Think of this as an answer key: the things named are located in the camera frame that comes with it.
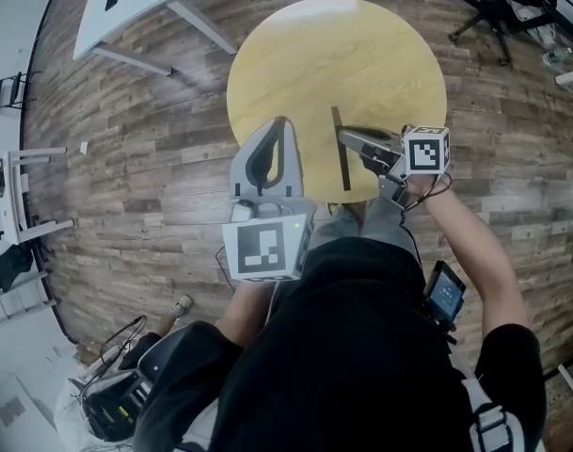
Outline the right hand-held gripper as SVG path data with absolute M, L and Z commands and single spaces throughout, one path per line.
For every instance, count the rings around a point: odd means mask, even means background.
M 360 154 L 364 166 L 378 179 L 379 196 L 395 206 L 411 204 L 407 190 L 410 177 L 440 177 L 450 163 L 447 127 L 405 125 L 396 134 L 379 128 L 341 126 L 338 140 Z

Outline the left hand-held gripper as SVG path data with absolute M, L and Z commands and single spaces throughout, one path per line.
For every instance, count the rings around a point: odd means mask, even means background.
M 300 197 L 303 172 L 292 123 L 275 117 L 253 132 L 231 161 L 236 197 Z M 230 277 L 240 282 L 301 278 L 316 204 L 306 198 L 237 200 L 222 226 Z

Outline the dark framed picture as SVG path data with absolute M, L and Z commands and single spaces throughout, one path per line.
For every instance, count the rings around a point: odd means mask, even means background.
M 351 181 L 348 166 L 348 157 L 346 147 L 340 141 L 340 132 L 343 129 L 341 114 L 339 108 L 336 106 L 331 107 L 331 115 L 334 124 L 334 130 L 337 141 L 338 156 L 342 175 L 342 188 L 344 191 L 351 190 Z

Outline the person's left forearm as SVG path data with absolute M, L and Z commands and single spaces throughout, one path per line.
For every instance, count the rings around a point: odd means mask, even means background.
M 215 326 L 238 347 L 248 347 L 268 317 L 275 282 L 240 282 Z

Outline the person's right forearm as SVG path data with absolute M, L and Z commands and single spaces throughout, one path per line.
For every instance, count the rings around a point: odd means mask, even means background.
M 407 192 L 423 199 L 476 288 L 483 304 L 483 335 L 508 324 L 527 328 L 529 319 L 517 275 L 497 236 L 436 176 L 410 177 Z

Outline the person's grey trousers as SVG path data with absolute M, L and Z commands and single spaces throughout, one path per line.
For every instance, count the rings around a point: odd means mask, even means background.
M 400 211 L 386 200 L 329 203 L 327 207 L 330 220 L 313 232 L 309 250 L 341 238 L 365 238 L 409 251 L 421 260 L 413 236 L 401 225 Z

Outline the black waist-worn screen device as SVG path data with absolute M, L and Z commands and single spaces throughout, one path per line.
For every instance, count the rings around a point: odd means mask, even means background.
M 444 261 L 436 261 L 423 290 L 422 311 L 446 335 L 456 330 L 454 321 L 463 306 L 466 289 Z

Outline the person's black shirt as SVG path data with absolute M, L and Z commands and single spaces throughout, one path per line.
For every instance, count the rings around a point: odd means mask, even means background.
M 472 452 L 473 414 L 408 251 L 360 237 L 313 250 L 244 347 L 195 322 L 151 389 L 135 452 L 173 452 L 210 404 L 207 452 Z

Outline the clear water bottle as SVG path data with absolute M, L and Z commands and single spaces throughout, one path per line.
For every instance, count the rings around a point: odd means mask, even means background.
M 542 55 L 542 61 L 549 68 L 561 69 L 572 56 L 573 51 L 570 47 L 555 47 Z

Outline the black cloth bag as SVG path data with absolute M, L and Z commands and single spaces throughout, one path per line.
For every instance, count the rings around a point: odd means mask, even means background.
M 11 245 L 0 255 L 0 295 L 28 283 L 37 275 L 31 272 L 34 263 L 32 247 L 27 243 Z

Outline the black folding chair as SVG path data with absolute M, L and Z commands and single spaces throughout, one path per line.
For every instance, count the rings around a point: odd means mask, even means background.
M 18 72 L 9 77 L 0 79 L 0 109 L 23 110 L 35 98 L 29 98 L 27 92 L 32 77 L 40 71 L 22 73 Z

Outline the grey step ladder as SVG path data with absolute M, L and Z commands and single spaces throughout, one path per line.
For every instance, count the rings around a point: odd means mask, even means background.
M 18 278 L 7 293 L 0 290 L 0 329 L 10 322 L 56 306 L 43 288 L 47 271 Z

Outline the black equipment box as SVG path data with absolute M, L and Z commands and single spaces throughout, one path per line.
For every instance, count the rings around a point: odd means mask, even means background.
M 130 442 L 150 389 L 135 369 L 120 370 L 86 386 L 81 405 L 92 434 L 106 443 Z

